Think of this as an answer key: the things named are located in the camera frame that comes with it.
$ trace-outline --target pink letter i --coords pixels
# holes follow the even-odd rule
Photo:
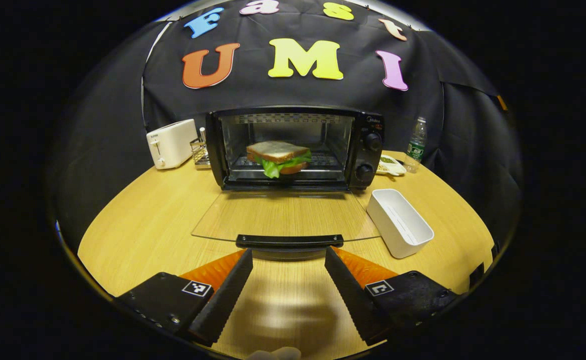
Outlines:
[[[389,88],[407,91],[409,86],[402,80],[402,71],[400,70],[400,61],[402,59],[386,51],[377,50],[375,53],[382,57],[384,62],[384,70],[386,71],[386,79],[382,81],[384,85]]]

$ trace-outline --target sandwich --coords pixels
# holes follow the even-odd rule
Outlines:
[[[263,141],[246,148],[247,158],[264,168],[264,175],[279,178],[279,174],[299,173],[308,167],[311,150],[284,141]]]

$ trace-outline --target white toaster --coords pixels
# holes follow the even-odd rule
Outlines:
[[[192,118],[146,134],[148,148],[158,169],[176,168],[188,160],[192,155],[190,142],[194,139],[197,139],[197,130]]]

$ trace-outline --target foam letter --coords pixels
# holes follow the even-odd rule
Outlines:
[[[215,48],[219,53],[219,64],[215,73],[211,75],[202,75],[202,61],[208,54],[208,50],[191,52],[184,56],[181,61],[184,62],[184,72],[181,80],[187,88],[199,89],[217,85],[225,80],[233,68],[233,55],[235,49],[240,47],[238,43],[227,43]]]
[[[208,30],[215,29],[217,23],[214,22],[219,20],[219,15],[217,13],[220,13],[222,11],[224,11],[223,7],[216,7],[215,9],[207,12],[206,14],[203,14],[200,17],[196,17],[193,20],[184,24],[184,27],[189,27],[191,30],[193,30],[193,35],[190,38],[194,39],[199,35],[204,34]]]
[[[351,14],[353,10],[346,5],[336,4],[334,2],[325,2],[324,3],[324,14],[327,14],[331,18],[338,18],[343,20],[352,20],[355,18],[353,14]]]
[[[299,72],[306,76],[311,66],[317,62],[313,70],[316,78],[342,80],[343,73],[337,65],[337,49],[339,44],[332,41],[319,40],[306,52],[297,41],[291,38],[277,38],[269,42],[275,47],[275,64],[268,71],[271,78],[288,78],[293,76],[293,70],[288,67],[288,60]]]
[[[261,1],[254,1],[249,2],[246,4],[246,7],[240,10],[240,14],[243,15],[252,15],[256,13],[260,14],[272,14],[279,11],[277,8],[279,5],[278,1],[275,0],[261,0]]]
[[[384,62],[384,70],[386,71],[386,79],[382,82],[389,88],[407,91],[409,86],[402,80],[402,71],[400,70],[400,57],[390,52],[377,50],[377,55],[382,57]]]
[[[382,23],[384,23],[384,25],[386,25],[386,30],[388,30],[388,32],[391,33],[391,35],[400,39],[401,41],[407,41],[406,36],[403,36],[402,34],[400,34],[400,32],[403,32],[401,27],[398,27],[392,21],[386,20],[384,18],[380,18],[378,20],[381,21]]]

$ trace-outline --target bottle label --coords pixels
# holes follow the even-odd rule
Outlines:
[[[414,142],[409,143],[408,155],[409,157],[412,157],[413,159],[420,162],[424,155],[424,146]]]

